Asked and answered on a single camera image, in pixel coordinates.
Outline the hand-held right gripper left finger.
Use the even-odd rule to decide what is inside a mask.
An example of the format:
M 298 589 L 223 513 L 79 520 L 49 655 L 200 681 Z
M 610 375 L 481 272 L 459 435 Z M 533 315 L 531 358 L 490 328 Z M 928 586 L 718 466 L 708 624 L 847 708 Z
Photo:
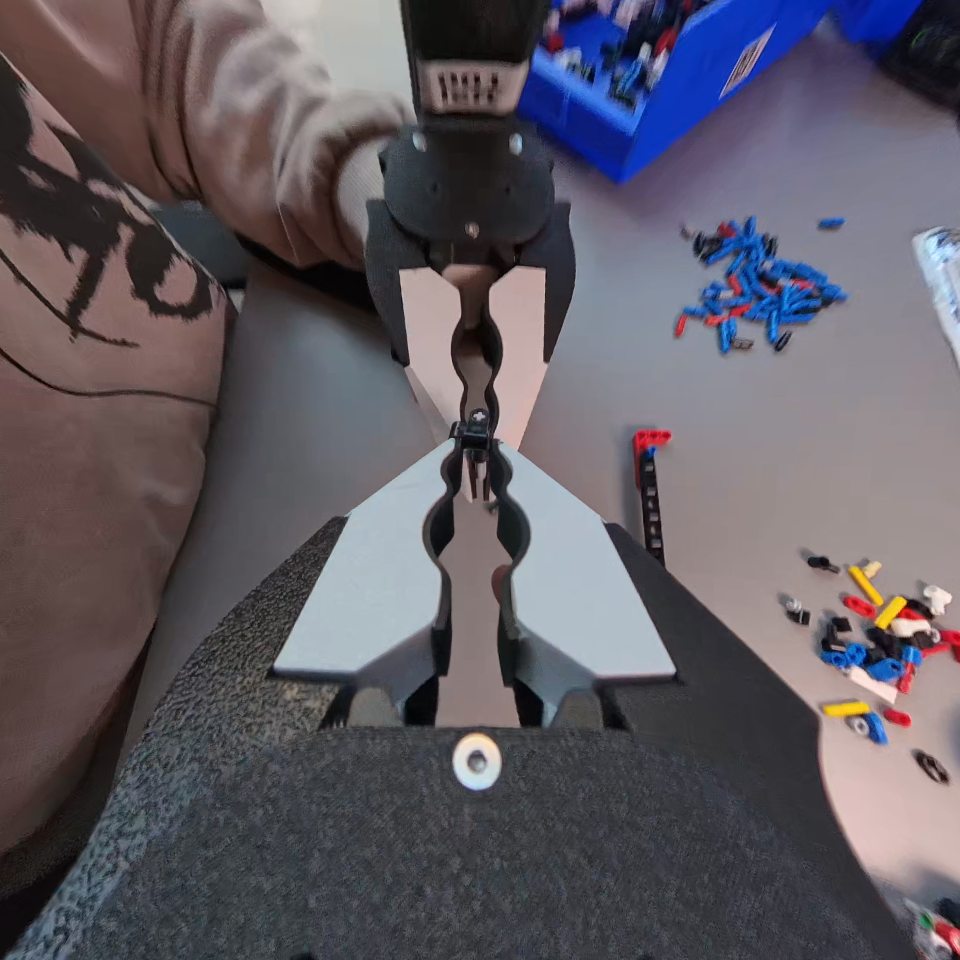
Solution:
M 402 703 L 448 673 L 461 447 L 446 440 L 358 504 L 276 656 L 281 678 L 386 688 Z

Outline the blue plastic bin with sticker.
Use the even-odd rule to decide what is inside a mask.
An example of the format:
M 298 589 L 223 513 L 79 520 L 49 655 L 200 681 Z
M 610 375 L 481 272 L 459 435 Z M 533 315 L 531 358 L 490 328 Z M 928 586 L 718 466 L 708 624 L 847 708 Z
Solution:
M 709 2 L 678 32 L 651 90 L 634 108 L 609 94 L 604 45 L 624 30 L 598 13 L 561 27 L 562 47 L 534 57 L 519 113 L 617 184 L 628 182 L 694 126 L 808 37 L 827 1 Z

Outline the pile of blue lego pins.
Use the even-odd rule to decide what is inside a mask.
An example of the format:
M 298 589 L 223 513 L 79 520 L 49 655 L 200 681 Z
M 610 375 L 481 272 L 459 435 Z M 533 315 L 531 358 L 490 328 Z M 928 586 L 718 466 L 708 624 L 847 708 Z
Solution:
M 753 215 L 742 222 L 720 222 L 712 231 L 683 226 L 680 236 L 703 267 L 723 272 L 678 311 L 672 329 L 676 340 L 700 326 L 713 332 L 720 354 L 748 353 L 756 338 L 741 327 L 749 325 L 775 354 L 783 354 L 796 330 L 850 298 L 822 270 L 783 258 L 779 238 L 761 231 Z

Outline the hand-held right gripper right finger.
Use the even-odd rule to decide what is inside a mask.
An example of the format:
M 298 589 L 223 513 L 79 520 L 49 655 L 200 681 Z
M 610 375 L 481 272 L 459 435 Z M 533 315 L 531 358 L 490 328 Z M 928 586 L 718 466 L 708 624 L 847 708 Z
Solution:
M 604 518 L 507 443 L 495 445 L 496 534 L 509 557 L 497 649 L 523 726 L 570 693 L 677 679 Z

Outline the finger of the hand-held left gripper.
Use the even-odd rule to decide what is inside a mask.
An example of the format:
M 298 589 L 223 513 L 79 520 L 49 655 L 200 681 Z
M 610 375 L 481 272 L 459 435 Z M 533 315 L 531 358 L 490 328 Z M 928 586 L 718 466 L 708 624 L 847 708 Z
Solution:
M 546 270 L 514 267 L 490 287 L 487 306 L 499 344 L 489 383 L 494 437 L 518 449 L 548 367 Z
M 465 322 L 476 317 L 479 266 L 399 271 L 409 363 L 404 371 L 434 440 L 444 443 L 464 417 L 468 381 L 461 368 Z

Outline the heap of loose lego parts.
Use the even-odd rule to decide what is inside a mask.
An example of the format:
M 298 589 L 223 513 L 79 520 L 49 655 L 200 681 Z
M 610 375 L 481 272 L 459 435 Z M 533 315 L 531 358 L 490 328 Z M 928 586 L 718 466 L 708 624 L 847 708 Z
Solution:
M 564 75 L 605 89 L 634 113 L 659 83 L 691 19 L 711 1 L 561 1 L 546 15 L 540 48 Z

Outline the colourful lego instruction booklet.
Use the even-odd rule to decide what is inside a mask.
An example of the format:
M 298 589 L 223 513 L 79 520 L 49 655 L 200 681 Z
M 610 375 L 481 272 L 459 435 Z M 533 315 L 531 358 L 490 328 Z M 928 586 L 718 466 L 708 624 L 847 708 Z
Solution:
M 912 250 L 943 337 L 959 363 L 959 229 L 924 231 L 913 238 Z

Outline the person's left forearm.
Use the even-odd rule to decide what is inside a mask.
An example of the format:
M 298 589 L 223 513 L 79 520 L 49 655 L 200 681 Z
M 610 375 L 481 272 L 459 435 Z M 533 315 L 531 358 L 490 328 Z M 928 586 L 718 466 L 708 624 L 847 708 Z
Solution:
M 413 121 L 402 98 L 341 88 L 259 2 L 129 2 L 145 141 L 124 179 L 201 202 L 298 267 L 364 266 L 378 152 Z

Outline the small black lego axle assembly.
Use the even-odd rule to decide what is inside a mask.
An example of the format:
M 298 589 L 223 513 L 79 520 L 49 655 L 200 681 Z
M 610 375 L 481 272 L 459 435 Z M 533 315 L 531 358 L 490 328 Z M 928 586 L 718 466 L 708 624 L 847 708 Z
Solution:
M 488 505 L 493 501 L 491 457 L 494 447 L 491 414 L 485 408 L 469 412 L 451 427 L 450 436 L 462 454 L 461 492 L 470 502 Z

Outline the black blue red lego beam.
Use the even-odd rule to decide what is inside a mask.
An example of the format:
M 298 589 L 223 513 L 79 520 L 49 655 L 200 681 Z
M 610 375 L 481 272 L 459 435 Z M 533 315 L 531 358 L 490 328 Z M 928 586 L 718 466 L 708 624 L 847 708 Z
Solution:
M 666 567 L 663 516 L 659 494 L 656 455 L 673 439 L 666 429 L 637 430 L 631 439 L 634 484 L 640 503 L 642 543 L 662 567 Z

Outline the pile of mixed lego pieces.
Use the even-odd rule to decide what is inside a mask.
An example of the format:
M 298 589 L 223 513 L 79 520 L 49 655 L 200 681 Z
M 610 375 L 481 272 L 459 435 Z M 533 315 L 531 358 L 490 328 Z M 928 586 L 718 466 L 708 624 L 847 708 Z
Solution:
M 908 704 L 927 666 L 958 663 L 958 589 L 919 581 L 882 584 L 883 563 L 869 558 L 838 563 L 844 581 L 838 608 L 822 619 L 819 661 L 846 682 L 842 695 L 817 705 L 823 719 L 843 725 L 876 748 L 915 724 Z

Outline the blue white red lego car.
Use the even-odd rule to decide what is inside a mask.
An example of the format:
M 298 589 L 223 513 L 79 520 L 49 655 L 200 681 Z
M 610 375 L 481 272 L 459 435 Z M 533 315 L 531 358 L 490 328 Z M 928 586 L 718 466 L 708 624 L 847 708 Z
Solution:
M 903 897 L 898 903 L 901 926 L 920 959 L 959 958 L 959 901 L 943 897 L 934 907 Z

